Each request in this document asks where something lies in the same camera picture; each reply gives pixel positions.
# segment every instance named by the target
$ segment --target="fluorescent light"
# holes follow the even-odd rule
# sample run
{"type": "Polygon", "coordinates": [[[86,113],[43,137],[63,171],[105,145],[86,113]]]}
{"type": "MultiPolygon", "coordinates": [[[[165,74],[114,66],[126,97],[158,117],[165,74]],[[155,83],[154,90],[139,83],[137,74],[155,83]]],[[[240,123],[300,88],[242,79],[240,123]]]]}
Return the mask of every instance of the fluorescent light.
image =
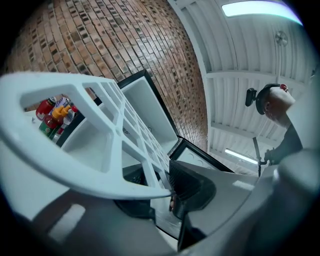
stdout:
{"type": "Polygon", "coordinates": [[[258,164],[258,161],[253,160],[253,159],[251,159],[251,158],[249,158],[249,157],[246,157],[246,156],[244,156],[244,155],[242,155],[242,154],[239,154],[239,153],[237,153],[237,152],[234,152],[234,151],[232,151],[232,150],[230,150],[230,149],[228,149],[228,148],[226,148],[226,150],[225,150],[224,152],[226,152],[227,154],[230,154],[230,155],[232,155],[232,156],[235,156],[235,157],[237,157],[237,158],[240,158],[240,159],[242,159],[242,160],[245,160],[245,161],[247,161],[247,162],[250,162],[250,163],[252,163],[252,164],[255,164],[255,165],[258,164]]]}
{"type": "Polygon", "coordinates": [[[227,17],[248,14],[270,14],[281,16],[302,25],[294,12],[286,5],[269,1],[244,1],[225,4],[222,10],[227,17]]]}

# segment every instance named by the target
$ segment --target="condiment bottle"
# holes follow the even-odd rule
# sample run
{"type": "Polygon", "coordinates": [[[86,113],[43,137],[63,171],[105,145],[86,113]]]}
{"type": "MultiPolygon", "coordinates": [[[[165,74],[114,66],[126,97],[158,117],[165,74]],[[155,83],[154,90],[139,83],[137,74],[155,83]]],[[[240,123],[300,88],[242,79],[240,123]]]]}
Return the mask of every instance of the condiment bottle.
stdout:
{"type": "Polygon", "coordinates": [[[56,97],[50,97],[45,100],[43,100],[38,108],[35,111],[35,116],[40,120],[43,121],[44,117],[52,112],[52,109],[54,108],[55,104],[57,102],[56,97]]]}
{"type": "Polygon", "coordinates": [[[55,108],[52,114],[47,114],[42,123],[39,126],[39,130],[43,132],[47,137],[51,135],[51,133],[57,128],[59,125],[59,118],[61,117],[61,111],[64,106],[60,106],[55,108]]]}
{"type": "Polygon", "coordinates": [[[66,115],[68,115],[68,110],[70,109],[70,105],[66,106],[65,108],[63,108],[61,110],[61,115],[58,117],[58,124],[57,126],[54,128],[54,130],[51,132],[49,139],[53,139],[55,134],[57,133],[57,131],[59,130],[59,128],[64,124],[64,118],[66,115]]]}
{"type": "Polygon", "coordinates": [[[75,105],[73,105],[71,109],[69,109],[68,115],[66,115],[66,117],[63,119],[63,125],[61,125],[61,127],[59,128],[59,130],[56,132],[56,134],[52,139],[54,143],[56,143],[59,140],[61,134],[71,124],[77,112],[78,112],[78,109],[76,108],[75,105]]]}
{"type": "Polygon", "coordinates": [[[66,106],[69,105],[69,103],[70,103],[70,99],[68,97],[63,96],[61,99],[59,99],[56,102],[56,104],[54,105],[53,109],[56,109],[56,108],[58,108],[60,106],[63,106],[65,108],[66,106]]]}

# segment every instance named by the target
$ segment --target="person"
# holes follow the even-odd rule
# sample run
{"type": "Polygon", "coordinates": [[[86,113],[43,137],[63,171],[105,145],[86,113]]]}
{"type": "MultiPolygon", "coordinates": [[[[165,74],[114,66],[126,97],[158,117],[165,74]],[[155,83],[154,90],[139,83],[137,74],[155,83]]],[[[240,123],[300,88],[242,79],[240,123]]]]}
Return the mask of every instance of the person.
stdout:
{"type": "Polygon", "coordinates": [[[265,115],[277,125],[287,129],[281,144],[268,152],[271,165],[277,165],[288,155],[302,149],[299,136],[292,125],[287,110],[295,103],[285,84],[267,84],[255,98],[256,110],[260,115],[265,115]]]}

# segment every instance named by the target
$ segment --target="ketchup bottle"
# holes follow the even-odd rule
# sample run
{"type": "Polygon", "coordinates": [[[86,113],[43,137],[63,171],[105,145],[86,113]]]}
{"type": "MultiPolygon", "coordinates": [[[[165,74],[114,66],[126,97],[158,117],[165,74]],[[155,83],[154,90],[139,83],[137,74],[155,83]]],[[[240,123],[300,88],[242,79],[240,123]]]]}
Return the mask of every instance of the ketchup bottle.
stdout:
{"type": "Polygon", "coordinates": [[[64,106],[59,106],[55,108],[52,112],[52,115],[47,114],[42,123],[39,126],[39,130],[42,131],[47,137],[57,128],[59,125],[59,117],[61,117],[61,111],[64,106]]]}
{"type": "Polygon", "coordinates": [[[42,121],[44,117],[54,108],[56,102],[56,97],[50,97],[42,101],[35,111],[35,116],[42,121]]]}

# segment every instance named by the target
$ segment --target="ceiling light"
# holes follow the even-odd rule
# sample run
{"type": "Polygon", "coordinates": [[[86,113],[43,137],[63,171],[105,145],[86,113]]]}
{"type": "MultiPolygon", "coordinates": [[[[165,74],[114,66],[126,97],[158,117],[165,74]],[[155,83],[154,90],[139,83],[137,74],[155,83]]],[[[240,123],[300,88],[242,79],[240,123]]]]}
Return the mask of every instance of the ceiling light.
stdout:
{"type": "Polygon", "coordinates": [[[232,150],[230,150],[230,149],[228,149],[228,148],[226,148],[224,152],[226,152],[227,154],[230,154],[230,155],[232,155],[232,156],[235,156],[235,157],[237,157],[237,158],[240,158],[240,159],[242,159],[242,160],[245,160],[245,161],[247,161],[247,162],[250,162],[250,163],[252,163],[252,164],[255,164],[255,165],[258,164],[258,161],[254,160],[254,159],[251,159],[251,158],[249,158],[249,157],[247,157],[247,156],[244,156],[244,155],[242,155],[242,154],[239,154],[239,153],[237,153],[237,152],[234,152],[234,151],[232,151],[232,150]]]}
{"type": "Polygon", "coordinates": [[[244,1],[225,4],[222,10],[227,17],[248,14],[269,14],[292,20],[300,25],[301,21],[286,5],[269,1],[244,1]]]}

